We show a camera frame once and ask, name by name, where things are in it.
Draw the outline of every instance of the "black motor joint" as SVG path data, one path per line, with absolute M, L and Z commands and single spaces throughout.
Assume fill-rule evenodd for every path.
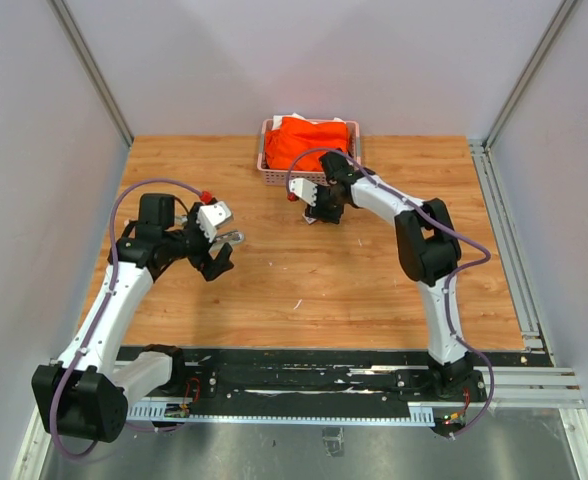
M 436 395 L 444 400 L 461 399 L 467 389 L 471 401 L 483 402 L 487 400 L 483 374 L 474 370 L 473 355 L 466 352 L 463 358 L 441 365 L 428 357 L 428 371 L 432 377 Z
M 213 198 L 209 203 L 216 203 Z M 196 202 L 187 213 L 182 228 L 169 230 L 175 221 L 174 195 L 144 194 L 139 202 L 138 219 L 130 222 L 116 243 L 119 261 L 146 267 L 154 281 L 176 260 L 187 258 L 206 281 L 212 281 L 231 270 L 232 247 L 223 245 L 216 258 L 209 251 L 213 242 L 201 230 L 197 218 L 203 203 Z
M 321 166 L 329 186 L 316 186 L 316 205 L 308 205 L 305 216 L 322 222 L 339 224 L 345 205 L 354 204 L 351 186 L 363 178 L 363 173 L 354 170 L 347 159 L 336 152 L 328 152 L 321 157 Z
M 32 390 L 45 431 L 51 432 L 50 409 L 67 369 L 62 362 L 40 365 L 32 376 Z M 125 426 L 127 399 L 95 366 L 75 370 L 65 385 L 56 416 L 60 435 L 113 442 Z

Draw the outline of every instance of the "white cloth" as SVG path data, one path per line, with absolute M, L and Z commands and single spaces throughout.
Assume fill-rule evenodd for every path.
M 279 128 L 281 128 L 281 125 L 283 124 L 283 118 L 284 117 L 294 117 L 294 118 L 300 118 L 301 120 L 307 120 L 305 117 L 303 117 L 302 115 L 299 115 L 298 113 L 293 113 L 292 115 L 274 115 L 272 117 L 272 130 L 278 130 Z M 327 120 L 328 122 L 343 122 L 345 123 L 345 120 L 341 120 L 338 117 L 334 117 L 333 120 Z

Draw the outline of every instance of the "cable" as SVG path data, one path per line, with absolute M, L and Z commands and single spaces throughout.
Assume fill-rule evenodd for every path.
M 176 195 L 174 195 L 174 201 L 176 203 L 178 203 L 181 207 L 183 207 L 183 210 L 185 210 L 185 215 L 189 215 L 190 211 L 187 208 L 187 205 L 185 205 L 185 203 L 183 202 L 183 200 L 181 200 L 179 197 L 177 197 Z
M 185 389 L 185 395 L 183 395 L 183 403 L 181 409 L 187 410 L 187 396 L 190 394 L 190 382 L 187 382 L 187 388 Z
M 348 162 L 350 162 L 352 165 L 354 165 L 371 184 L 380 188 L 384 192 L 387 192 L 391 195 L 394 195 L 396 198 L 398 198 L 405 205 L 408 205 L 409 207 L 411 207 L 427 223 L 429 223 L 433 227 L 438 228 L 442 232 L 445 232 L 448 235 L 450 235 L 454 238 L 457 238 L 458 240 L 461 240 L 462 242 L 467 243 L 468 245 L 474 247 L 475 249 L 477 249 L 481 253 L 483 253 L 483 255 L 484 255 L 483 258 L 465 263 L 465 264 L 457 267 L 456 269 L 454 269 L 454 271 L 452 273 L 450 273 L 445 278 L 445 283 L 443 286 L 443 293 L 444 293 L 444 297 L 445 297 L 444 298 L 445 319 L 447 320 L 447 326 L 450 329 L 450 334 L 456 339 L 456 341 L 459 344 L 461 344 L 463 347 L 465 347 L 468 351 L 470 351 L 473 354 L 475 354 L 476 356 L 478 356 L 483 361 L 483 363 L 485 363 L 485 365 L 487 365 L 487 369 L 488 369 L 488 373 L 489 373 L 489 377 L 490 377 L 490 391 L 487 394 L 487 400 L 485 400 L 485 403 L 483 404 L 481 411 L 472 420 L 470 420 L 465 427 L 461 428 L 458 432 L 456 432 L 455 436 L 461 435 L 462 433 L 469 431 L 469 429 L 472 428 L 476 424 L 476 422 L 478 422 L 481 419 L 481 417 L 483 415 L 485 415 L 485 413 L 487 412 L 487 410 L 490 406 L 490 403 L 492 402 L 492 398 L 494 398 L 494 369 L 492 368 L 492 362 L 490 362 L 490 359 L 487 358 L 487 355 L 485 355 L 483 352 L 472 347 L 469 343 L 467 343 L 461 336 L 459 336 L 458 332 L 454 328 L 454 324 L 452 323 L 452 313 L 450 312 L 450 302 L 449 302 L 450 289 L 449 289 L 449 286 L 450 286 L 450 283 L 452 282 L 452 280 L 454 279 L 454 277 L 458 273 L 460 273 L 463 270 L 466 270 L 470 267 L 474 267 L 476 265 L 482 265 L 484 263 L 489 262 L 490 259 L 492 258 L 492 254 L 490 253 L 490 251 L 487 248 L 485 248 L 480 243 L 478 243 L 478 242 L 472 240 L 471 238 L 468 238 L 465 235 L 462 235 L 462 234 L 452 230 L 451 228 L 447 227 L 446 225 L 443 225 L 442 223 L 434 220 L 426 212 L 424 212 L 421 207 L 419 207 L 416 203 L 411 201 L 409 198 L 407 198 L 405 195 L 403 195 L 398 190 L 391 188 L 388 185 L 385 185 L 383 183 L 377 182 L 376 179 L 367 170 L 365 170 L 360 163 L 358 163 L 350 155 L 348 155 L 347 153 L 345 153 L 341 150 L 337 150 L 334 148 L 328 148 L 328 147 L 317 147 L 317 148 L 312 148 L 310 150 L 307 150 L 307 151 L 301 153 L 298 157 L 296 157 L 294 159 L 294 161 L 292 162 L 292 164 L 290 165 L 290 168 L 287 170 L 287 173 L 285 174 L 285 189 L 287 190 L 288 194 L 291 193 L 291 191 L 290 191 L 290 177 L 292 175 L 292 170 L 294 169 L 294 166 L 296 166 L 296 164 L 299 162 L 299 160 L 301 160 L 303 157 L 305 157 L 306 155 L 309 155 L 310 153 L 315 153 L 315 152 L 333 152 L 333 153 L 337 153 L 337 154 L 343 156 Z
M 463 396 L 465 397 L 465 405 L 463 406 L 463 408 L 461 410 L 459 410 L 458 412 L 454 412 L 451 415 L 446 415 L 445 417 L 443 417 L 446 425 L 452 423 L 454 420 L 456 420 L 458 418 L 465 421 L 465 418 L 464 418 L 465 413 L 467 413 L 467 409 L 469 408 L 470 403 L 471 403 L 469 388 L 463 387 Z
M 112 276 L 110 278 L 109 286 L 108 286 L 107 291 L 105 292 L 105 296 L 103 297 L 103 300 L 101 301 L 101 304 L 100 304 L 98 310 L 96 311 L 96 314 L 94 315 L 94 318 L 92 319 L 92 322 L 90 323 L 89 328 L 87 329 L 87 333 L 85 334 L 85 337 L 83 337 L 83 340 L 81 341 L 81 345 L 80 345 L 79 349 L 76 351 L 74 358 L 72 358 L 72 361 L 70 362 L 67 369 L 63 373 L 63 376 L 61 377 L 61 380 L 58 383 L 56 390 L 54 391 L 54 396 L 52 398 L 52 404 L 50 406 L 49 423 L 50 423 L 50 435 L 52 436 L 52 442 L 54 443 L 54 447 L 59 451 L 59 453 L 64 458 L 66 458 L 67 460 L 70 460 L 70 461 L 80 461 L 83 458 L 87 457 L 90 453 L 92 453 L 92 450 L 94 450 L 94 448 L 98 444 L 98 441 L 94 440 L 91 443 L 91 445 L 89 447 L 87 447 L 87 449 L 85 449 L 83 452 L 80 452 L 80 453 L 70 452 L 65 447 L 65 445 L 63 445 L 61 437 L 58 434 L 58 425 L 56 423 L 57 416 L 58 416 L 58 407 L 59 407 L 59 404 L 61 403 L 61 397 L 63 396 L 63 390 L 65 390 L 65 386 L 67 385 L 67 382 L 69 381 L 70 377 L 72 376 L 72 372 L 74 372 L 74 369 L 76 368 L 76 366 L 81 361 L 81 358 L 83 357 L 83 354 L 81 353 L 82 350 L 87 348 L 90 341 L 92 340 L 92 335 L 96 331 L 96 328 L 98 327 L 98 324 L 101 321 L 101 318 L 103 317 L 103 314 L 105 313 L 105 310 L 107 309 L 107 305 L 109 304 L 109 301 L 112 298 L 112 295 L 114 292 L 114 287 L 116 286 L 116 281 L 118 280 L 118 252 L 116 250 L 116 232 L 115 232 L 116 212 L 118 211 L 118 207 L 121 205 L 121 202 L 123 201 L 123 199 L 132 190 L 139 188 L 143 185 L 149 185 L 150 183 L 166 183 L 166 184 L 170 184 L 170 185 L 175 185 L 177 187 L 181 187 L 186 190 L 189 190 L 190 192 L 196 194 L 198 197 L 203 196 L 203 192 L 188 185 L 187 183 L 179 182 L 177 180 L 172 180 L 171 178 L 150 178 L 148 180 L 143 180 L 143 181 L 134 183 L 133 185 L 130 185 L 129 187 L 127 187 L 123 191 L 123 193 L 121 193 L 116 198 L 116 201 L 114 202 L 114 206 L 112 207 L 112 211 L 110 213 L 110 222 L 109 222 L 109 227 L 108 227 L 108 232 L 110 235 L 110 250 L 112 252 Z
M 196 389 L 196 394 L 194 395 L 194 398 L 192 399 L 192 405 L 194 403 L 196 403 L 196 401 L 199 399 L 200 395 L 201 395 L 201 382 L 198 378 L 193 377 L 190 378 L 187 382 L 187 389 L 185 390 L 185 396 L 183 397 L 183 405 L 181 405 L 181 409 L 183 409 L 183 407 L 185 407 L 185 403 L 186 403 L 186 399 L 187 399 L 187 395 L 189 394 L 190 391 L 190 383 L 191 382 L 196 382 L 197 385 L 197 389 Z M 171 432 L 177 432 L 178 430 L 181 430 L 182 428 L 184 428 L 187 425 L 187 422 L 182 422 L 180 425 L 172 425 L 171 427 L 139 427 L 138 425 L 135 425 L 133 423 L 130 422 L 126 422 L 125 423 L 127 425 L 127 427 L 131 430 L 134 430 L 136 432 L 143 432 L 143 433 L 158 433 L 158 432 L 166 432 L 166 433 L 171 433 Z

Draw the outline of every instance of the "red connector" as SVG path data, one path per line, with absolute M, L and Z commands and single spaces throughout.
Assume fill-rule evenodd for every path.
M 214 198 L 214 195 L 212 195 L 210 192 L 207 192 L 207 191 L 203 191 L 203 193 L 199 197 L 201 202 L 203 202 L 205 205 L 209 205 L 213 198 Z

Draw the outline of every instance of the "metal floor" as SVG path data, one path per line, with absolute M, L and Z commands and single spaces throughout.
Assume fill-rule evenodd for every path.
M 417 427 L 345 427 L 342 448 L 323 436 L 317 425 L 126 430 L 114 444 L 97 447 L 89 465 L 64 461 L 50 448 L 41 479 L 578 479 L 555 409 L 488 413 L 456 441 Z

